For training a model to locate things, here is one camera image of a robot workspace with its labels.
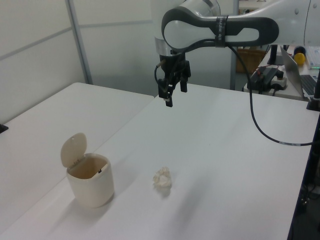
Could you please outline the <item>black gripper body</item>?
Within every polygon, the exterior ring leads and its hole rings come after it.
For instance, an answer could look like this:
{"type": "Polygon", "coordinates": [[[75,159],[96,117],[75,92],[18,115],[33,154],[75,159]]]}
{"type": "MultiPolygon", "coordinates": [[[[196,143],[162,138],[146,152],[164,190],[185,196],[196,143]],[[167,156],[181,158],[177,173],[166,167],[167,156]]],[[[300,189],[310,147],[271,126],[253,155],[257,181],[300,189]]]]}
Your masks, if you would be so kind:
{"type": "Polygon", "coordinates": [[[177,54],[171,56],[160,55],[160,61],[165,60],[161,65],[164,72],[162,80],[168,80],[170,83],[188,82],[191,77],[190,62],[186,60],[185,54],[177,54]]]}

